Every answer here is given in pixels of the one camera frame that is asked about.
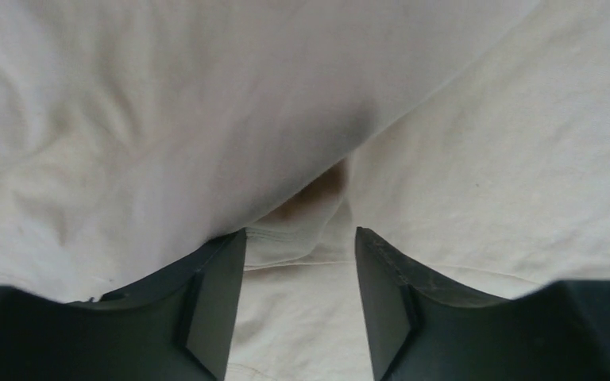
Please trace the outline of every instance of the black plastic part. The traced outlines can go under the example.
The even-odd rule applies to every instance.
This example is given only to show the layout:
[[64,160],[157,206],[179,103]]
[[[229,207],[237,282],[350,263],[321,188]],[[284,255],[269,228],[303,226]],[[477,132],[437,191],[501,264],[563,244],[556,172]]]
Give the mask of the black plastic part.
[[99,302],[0,287],[0,380],[223,379],[245,244],[212,240]]
[[356,256],[375,380],[610,380],[610,281],[560,281],[505,300],[359,228]]

